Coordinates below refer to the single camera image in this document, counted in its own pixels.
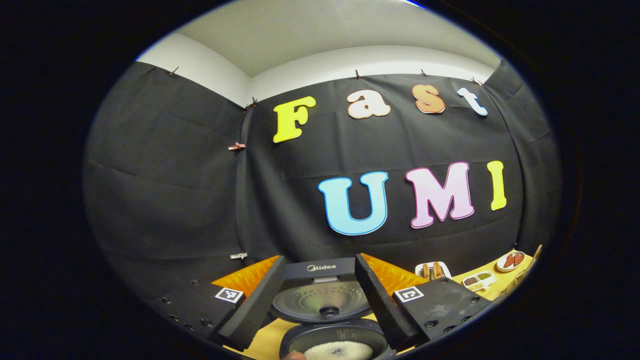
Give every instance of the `ceiling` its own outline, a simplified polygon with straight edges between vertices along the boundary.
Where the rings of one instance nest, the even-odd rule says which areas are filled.
[[[237,0],[177,30],[253,77],[305,56],[363,45],[406,45],[497,67],[498,57],[447,20],[402,0]]]

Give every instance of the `black fabric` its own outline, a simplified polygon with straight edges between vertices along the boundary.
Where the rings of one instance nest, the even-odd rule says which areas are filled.
[[[484,83],[513,138],[522,166],[525,203],[517,249],[530,255],[553,237],[560,210],[562,166],[543,108],[517,72],[502,61]]]
[[[243,110],[188,79],[136,62],[96,114],[83,190],[95,237],[143,299],[242,267],[236,156]]]
[[[421,113],[412,87],[430,84],[440,91],[446,110]],[[488,110],[480,117],[456,92],[466,87]],[[379,92],[391,112],[384,117],[353,119],[347,95],[357,90]],[[312,96],[308,120],[298,138],[274,143],[279,104]],[[444,261],[459,274],[494,260],[516,242],[523,206],[518,154],[501,111],[480,85],[460,79],[421,75],[367,76],[339,79],[291,90],[259,101],[251,109],[243,134],[246,159],[239,165],[239,226],[247,251],[259,258],[285,254],[293,261],[342,258],[364,252],[413,271],[425,261]],[[507,205],[492,211],[492,178],[486,164],[504,164]],[[465,161],[475,213],[413,229],[413,186],[407,171],[428,167],[444,184],[451,163]],[[371,209],[362,174],[386,171],[388,217],[377,231],[345,236],[327,222],[318,184],[348,177],[351,214],[366,218]]]

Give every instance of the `letter m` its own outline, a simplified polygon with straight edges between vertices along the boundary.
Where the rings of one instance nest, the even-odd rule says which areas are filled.
[[[462,161],[449,165],[444,186],[440,185],[428,168],[415,168],[407,172],[406,179],[413,184],[415,193],[415,218],[411,221],[411,227],[420,229],[433,224],[434,219],[429,214],[429,205],[440,221],[447,218],[452,201],[453,210],[450,214],[452,219],[471,216],[474,213],[474,207],[471,205],[469,194],[468,171],[469,164]]]

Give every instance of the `wooden table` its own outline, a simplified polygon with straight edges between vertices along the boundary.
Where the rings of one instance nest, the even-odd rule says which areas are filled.
[[[510,272],[500,272],[495,267],[496,261],[494,260],[486,265],[480,266],[477,269],[471,270],[469,272],[465,272],[464,274],[459,274],[454,276],[452,279],[458,283],[461,283],[462,280],[468,276],[476,274],[481,271],[490,271],[496,276],[496,281],[487,289],[481,289],[476,293],[488,300],[494,300],[497,296],[500,295],[501,291],[507,288],[513,279],[518,275],[522,270],[526,269],[532,261],[532,257],[525,254],[524,260],[516,270],[512,270]],[[367,315],[364,316],[365,319],[375,320],[375,315]],[[244,356],[251,357],[257,360],[279,360],[280,359],[280,342],[282,341],[282,337],[284,334],[294,326],[299,325],[298,323],[292,323],[285,321],[283,319],[276,319],[274,322],[269,325],[263,327],[258,331],[253,339],[253,342],[244,352],[236,351],[232,348],[228,348],[231,351],[238,352]],[[402,354],[403,352],[407,352],[413,348],[408,348],[399,352]]]

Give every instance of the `orange textured foam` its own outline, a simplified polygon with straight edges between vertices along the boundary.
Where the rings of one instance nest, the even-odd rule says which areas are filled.
[[[249,265],[244,269],[240,269],[228,274],[227,276],[221,277],[211,284],[222,286],[223,288],[239,290],[248,298],[255,290],[256,286],[258,286],[262,278],[267,274],[271,265],[275,263],[277,258],[278,255],[262,260],[259,263]]]
[[[406,289],[428,282],[427,279],[387,263],[386,261],[367,254],[361,255],[367,261],[371,270],[376,274],[376,277],[378,277],[389,296],[392,296],[396,290]]]

